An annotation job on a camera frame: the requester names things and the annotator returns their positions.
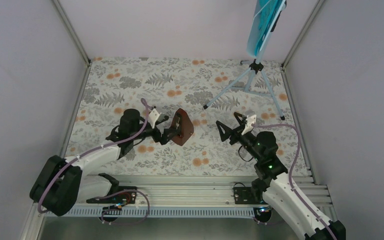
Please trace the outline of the brown wooden metronome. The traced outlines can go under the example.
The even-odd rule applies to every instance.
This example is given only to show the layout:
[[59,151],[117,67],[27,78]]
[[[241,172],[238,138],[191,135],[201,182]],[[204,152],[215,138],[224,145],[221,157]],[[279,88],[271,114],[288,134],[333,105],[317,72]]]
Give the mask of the brown wooden metronome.
[[172,139],[179,146],[183,146],[194,133],[194,124],[187,112],[182,108],[175,112],[170,128],[180,130],[180,134]]

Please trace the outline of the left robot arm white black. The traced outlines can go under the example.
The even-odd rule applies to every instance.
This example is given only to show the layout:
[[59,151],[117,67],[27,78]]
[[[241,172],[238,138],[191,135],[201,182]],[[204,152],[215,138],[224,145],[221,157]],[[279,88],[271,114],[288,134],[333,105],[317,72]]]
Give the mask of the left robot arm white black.
[[38,204],[38,212],[65,215],[77,202],[102,198],[111,203],[119,197],[119,182],[107,173],[92,173],[98,168],[121,159],[134,147],[136,140],[152,138],[165,145],[172,141],[181,145],[194,131],[188,114],[178,109],[169,128],[158,125],[167,121],[166,115],[148,107],[146,116],[129,108],[100,146],[70,157],[51,156],[45,163],[29,197]]

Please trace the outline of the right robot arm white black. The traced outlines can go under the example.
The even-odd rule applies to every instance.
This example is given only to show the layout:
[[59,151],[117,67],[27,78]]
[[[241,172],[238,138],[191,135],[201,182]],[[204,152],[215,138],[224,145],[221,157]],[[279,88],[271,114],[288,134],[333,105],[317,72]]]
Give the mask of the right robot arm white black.
[[253,116],[234,113],[238,127],[230,128],[216,121],[221,141],[239,143],[255,160],[257,178],[251,183],[251,198],[266,203],[282,217],[301,240],[344,240],[346,228],[340,220],[332,220],[304,194],[292,177],[292,170],[277,155],[279,146],[271,126],[257,127]]

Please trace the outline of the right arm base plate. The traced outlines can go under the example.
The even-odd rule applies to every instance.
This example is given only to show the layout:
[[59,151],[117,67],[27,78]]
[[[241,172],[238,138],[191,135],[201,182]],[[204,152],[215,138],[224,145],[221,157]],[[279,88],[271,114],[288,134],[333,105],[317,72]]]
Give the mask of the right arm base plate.
[[236,205],[255,205],[256,201],[251,187],[235,186],[233,188],[234,202]]

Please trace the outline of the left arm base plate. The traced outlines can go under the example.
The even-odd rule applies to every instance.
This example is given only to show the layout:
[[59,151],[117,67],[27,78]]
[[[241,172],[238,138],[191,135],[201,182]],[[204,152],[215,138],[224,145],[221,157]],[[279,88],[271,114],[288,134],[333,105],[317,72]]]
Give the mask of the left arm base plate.
[[93,197],[86,200],[87,204],[107,204],[111,206],[134,205],[137,198],[136,186],[119,186],[111,190],[106,196]]

